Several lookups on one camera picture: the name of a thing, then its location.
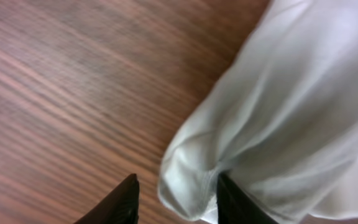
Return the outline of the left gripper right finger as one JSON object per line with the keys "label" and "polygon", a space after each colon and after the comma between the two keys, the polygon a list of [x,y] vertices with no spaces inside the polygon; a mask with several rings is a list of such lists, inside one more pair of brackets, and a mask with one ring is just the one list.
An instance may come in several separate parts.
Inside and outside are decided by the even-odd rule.
{"label": "left gripper right finger", "polygon": [[218,177],[216,196],[219,224],[278,224],[225,173]]}

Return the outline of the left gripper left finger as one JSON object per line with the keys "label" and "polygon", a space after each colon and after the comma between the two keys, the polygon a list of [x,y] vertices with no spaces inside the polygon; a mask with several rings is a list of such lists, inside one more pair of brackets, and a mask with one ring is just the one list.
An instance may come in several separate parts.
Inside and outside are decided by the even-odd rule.
{"label": "left gripper left finger", "polygon": [[138,224],[139,195],[137,175],[130,174],[75,224]]}

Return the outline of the white polo shirt black print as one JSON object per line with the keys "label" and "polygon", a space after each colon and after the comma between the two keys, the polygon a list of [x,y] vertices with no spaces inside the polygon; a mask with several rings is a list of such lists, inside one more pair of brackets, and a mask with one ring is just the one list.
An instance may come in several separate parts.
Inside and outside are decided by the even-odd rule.
{"label": "white polo shirt black print", "polygon": [[358,218],[358,0],[273,0],[162,159],[160,201],[216,222],[226,174],[278,223]]}

